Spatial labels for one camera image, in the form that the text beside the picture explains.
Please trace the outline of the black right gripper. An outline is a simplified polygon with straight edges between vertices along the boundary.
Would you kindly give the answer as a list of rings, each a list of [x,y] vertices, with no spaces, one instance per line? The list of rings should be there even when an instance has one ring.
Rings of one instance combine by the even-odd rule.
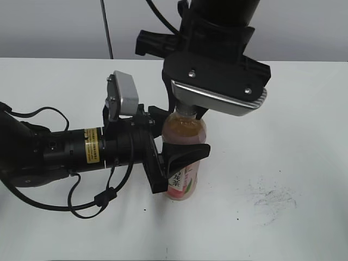
[[[169,113],[176,98],[171,80],[230,98],[260,98],[271,77],[270,66],[244,54],[255,28],[244,13],[182,13],[177,34],[141,30],[135,52],[164,59],[162,80],[166,87]],[[196,120],[208,111],[196,107]]]

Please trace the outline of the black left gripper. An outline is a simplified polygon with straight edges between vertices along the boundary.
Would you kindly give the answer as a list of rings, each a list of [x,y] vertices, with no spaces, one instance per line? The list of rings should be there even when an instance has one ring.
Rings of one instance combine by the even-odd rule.
[[[181,169],[209,157],[209,144],[176,145],[163,143],[162,156],[158,152],[155,138],[161,136],[165,120],[171,114],[156,106],[138,105],[136,114],[129,118],[118,118],[111,122],[103,108],[103,156],[108,167],[114,171],[117,166],[126,165],[126,174],[117,185],[120,191],[128,181],[135,164],[142,164],[151,191],[154,194],[166,192],[168,178]]]

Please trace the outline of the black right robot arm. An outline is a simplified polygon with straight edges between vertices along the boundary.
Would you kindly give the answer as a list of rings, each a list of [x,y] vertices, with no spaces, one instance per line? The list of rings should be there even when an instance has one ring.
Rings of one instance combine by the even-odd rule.
[[[271,69],[245,55],[258,1],[179,1],[179,29],[140,31],[137,55],[163,59],[162,80],[169,112],[179,104],[196,109],[246,115],[264,103]]]

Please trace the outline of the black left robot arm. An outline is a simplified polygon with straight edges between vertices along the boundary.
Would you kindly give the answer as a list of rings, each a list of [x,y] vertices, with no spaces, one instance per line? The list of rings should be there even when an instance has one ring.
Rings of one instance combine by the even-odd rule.
[[[39,187],[72,173],[106,169],[113,165],[142,164],[154,194],[167,191],[169,179],[180,169],[209,156],[207,144],[164,143],[158,152],[167,113],[157,107],[103,127],[52,132],[1,104],[1,177],[20,188]]]

